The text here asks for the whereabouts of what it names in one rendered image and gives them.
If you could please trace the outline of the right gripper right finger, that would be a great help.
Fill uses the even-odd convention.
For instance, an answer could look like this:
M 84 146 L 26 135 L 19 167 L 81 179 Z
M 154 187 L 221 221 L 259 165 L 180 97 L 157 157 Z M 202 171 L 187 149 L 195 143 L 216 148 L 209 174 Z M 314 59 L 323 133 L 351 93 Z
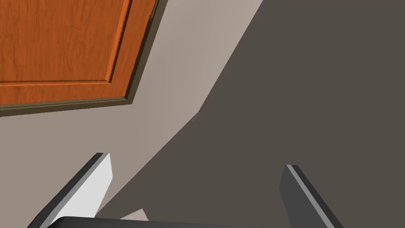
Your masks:
M 279 191 L 291 228 L 344 228 L 299 166 L 284 166 Z

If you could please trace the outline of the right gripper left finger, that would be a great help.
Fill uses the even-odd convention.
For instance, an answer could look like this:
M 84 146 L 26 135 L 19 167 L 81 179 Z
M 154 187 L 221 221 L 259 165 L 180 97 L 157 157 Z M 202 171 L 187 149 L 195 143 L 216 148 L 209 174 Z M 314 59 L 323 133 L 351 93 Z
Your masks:
M 96 153 L 27 228 L 48 228 L 61 217 L 95 217 L 112 179 L 110 154 Z

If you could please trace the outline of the orange wooden door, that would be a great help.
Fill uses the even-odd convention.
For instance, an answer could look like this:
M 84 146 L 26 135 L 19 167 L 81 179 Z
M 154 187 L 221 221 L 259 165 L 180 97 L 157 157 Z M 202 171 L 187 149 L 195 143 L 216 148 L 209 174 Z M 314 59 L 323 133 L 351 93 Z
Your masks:
M 0 0 L 0 105 L 123 97 L 155 0 Z

